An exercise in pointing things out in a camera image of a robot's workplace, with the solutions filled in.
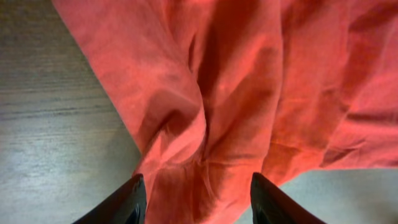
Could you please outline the orange t-shirt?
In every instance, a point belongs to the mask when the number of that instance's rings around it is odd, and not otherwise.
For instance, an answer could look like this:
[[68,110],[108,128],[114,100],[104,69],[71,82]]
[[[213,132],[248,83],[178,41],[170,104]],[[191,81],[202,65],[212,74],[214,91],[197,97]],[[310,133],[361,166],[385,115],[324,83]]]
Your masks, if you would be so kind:
[[397,167],[397,2],[54,6],[142,154],[147,223],[231,223],[252,175]]

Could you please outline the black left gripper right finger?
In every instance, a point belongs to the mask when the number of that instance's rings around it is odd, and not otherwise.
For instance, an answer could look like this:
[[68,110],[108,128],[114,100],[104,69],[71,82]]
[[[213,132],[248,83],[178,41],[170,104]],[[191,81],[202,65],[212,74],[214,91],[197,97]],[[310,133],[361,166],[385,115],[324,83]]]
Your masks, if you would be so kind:
[[252,175],[250,196],[253,224],[325,224],[261,173]]

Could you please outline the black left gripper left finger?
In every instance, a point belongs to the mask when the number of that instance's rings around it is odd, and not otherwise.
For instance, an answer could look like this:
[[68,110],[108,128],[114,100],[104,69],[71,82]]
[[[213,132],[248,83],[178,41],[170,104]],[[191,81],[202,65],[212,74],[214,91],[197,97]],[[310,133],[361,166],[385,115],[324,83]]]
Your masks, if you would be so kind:
[[144,176],[136,174],[73,224],[144,224],[146,208]]

